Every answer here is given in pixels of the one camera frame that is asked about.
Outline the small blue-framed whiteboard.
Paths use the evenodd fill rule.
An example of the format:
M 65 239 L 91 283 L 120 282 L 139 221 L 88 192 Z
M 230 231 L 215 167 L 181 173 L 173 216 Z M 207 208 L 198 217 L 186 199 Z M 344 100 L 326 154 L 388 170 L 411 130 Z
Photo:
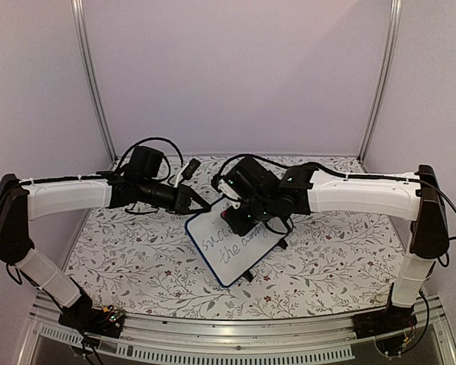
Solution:
M 270 251 L 286 248 L 288 234 L 280 219 L 255 225 L 245 236 L 235 234 L 221 217 L 230 206 L 221 198 L 207 213 L 185 222 L 185 232 L 213 276 L 222 287 L 230 287 L 246 276 Z

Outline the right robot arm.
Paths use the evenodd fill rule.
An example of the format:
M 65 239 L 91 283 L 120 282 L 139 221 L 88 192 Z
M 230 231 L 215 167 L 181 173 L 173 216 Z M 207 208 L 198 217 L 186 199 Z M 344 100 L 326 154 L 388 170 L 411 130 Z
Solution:
M 353 316 L 358 339 L 400 331 L 417 324 L 414 304 L 424 281 L 448 254 L 445 209 L 453 204 L 441 191 L 434 172 L 419 165 L 416 172 L 378 175 L 333 171 L 316 162 L 285 166 L 282 177 L 267 170 L 268 159 L 254 154 L 231 157 L 211 180 L 212 187 L 230 201 L 221 217 L 238 236 L 257 224 L 277 218 L 292 230 L 290 218 L 326 211 L 383 214 L 407 220 L 410 242 L 384 309 Z

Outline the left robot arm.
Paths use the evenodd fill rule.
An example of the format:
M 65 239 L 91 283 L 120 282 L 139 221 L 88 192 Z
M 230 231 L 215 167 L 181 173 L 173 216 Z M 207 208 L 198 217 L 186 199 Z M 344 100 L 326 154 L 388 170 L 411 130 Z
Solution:
M 211 206 L 185 185 L 200 163 L 182 163 L 175 182 L 157 175 L 167 160 L 162 151 L 142 139 L 120 158 L 114 170 L 92 175 L 0 181 L 0 261 L 18 285 L 29 281 L 60 310 L 59 324 L 78 331 L 119 338 L 125 318 L 121 309 L 97 309 L 86 291 L 39 251 L 30 238 L 29 223 L 41 217 L 91 208 L 124 208 L 141 202 L 170 214 L 209 212 Z

